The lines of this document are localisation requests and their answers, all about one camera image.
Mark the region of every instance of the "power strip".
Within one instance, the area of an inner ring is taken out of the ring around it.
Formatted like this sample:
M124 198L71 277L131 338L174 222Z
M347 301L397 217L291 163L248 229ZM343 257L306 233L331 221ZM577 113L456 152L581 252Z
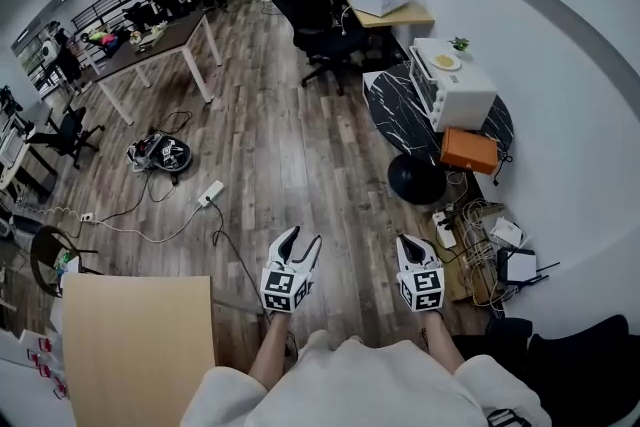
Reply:
M447 228L447 218L444 212L436 212L433 214L433 224L436 226L438 238L445 249L449 249L456 245L456 238L450 228Z
M218 196L220 196L220 193L223 189L224 185L222 184L222 182L220 180L216 180L215 182L213 182L213 185L211 187L204 191L204 194L200 196L200 199L198 201L203 207L207 207L209 205L209 201L213 202Z

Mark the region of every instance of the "black marble table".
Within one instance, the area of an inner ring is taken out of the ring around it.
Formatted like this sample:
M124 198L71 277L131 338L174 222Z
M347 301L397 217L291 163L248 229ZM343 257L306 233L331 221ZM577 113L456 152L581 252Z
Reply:
M405 62L382 72L370 89L365 88L365 96L378 130L403 152L389 165L391 188L402 199L425 205L442 197L446 170L453 168L440 162L444 132L431 128L409 78L409 68L410 62ZM499 96L475 133L497 141L499 154L506 154L513 141L513 123Z

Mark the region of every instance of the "small plant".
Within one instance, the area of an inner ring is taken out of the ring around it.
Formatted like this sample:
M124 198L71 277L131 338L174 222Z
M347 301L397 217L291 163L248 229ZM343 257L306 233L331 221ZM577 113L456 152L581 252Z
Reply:
M453 45L453 48L460 52L464 52L469 48L469 40L467 38L458 38L456 36L454 39L450 39L449 43Z

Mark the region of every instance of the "orange box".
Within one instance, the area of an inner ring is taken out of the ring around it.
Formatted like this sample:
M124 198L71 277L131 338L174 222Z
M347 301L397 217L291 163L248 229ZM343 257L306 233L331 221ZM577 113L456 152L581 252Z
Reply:
M447 128L440 160L445 164L490 175L498 167L498 143L459 128Z

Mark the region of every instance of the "white shirt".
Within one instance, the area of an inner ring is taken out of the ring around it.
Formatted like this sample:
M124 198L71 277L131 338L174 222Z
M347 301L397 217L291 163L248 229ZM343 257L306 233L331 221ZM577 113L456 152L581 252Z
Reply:
M451 375L409 341L369 349L347 340L331 351L326 339L314 333L270 392L237 370L209 370L182 427L486 427L497 409L551 426L538 396L489 356Z

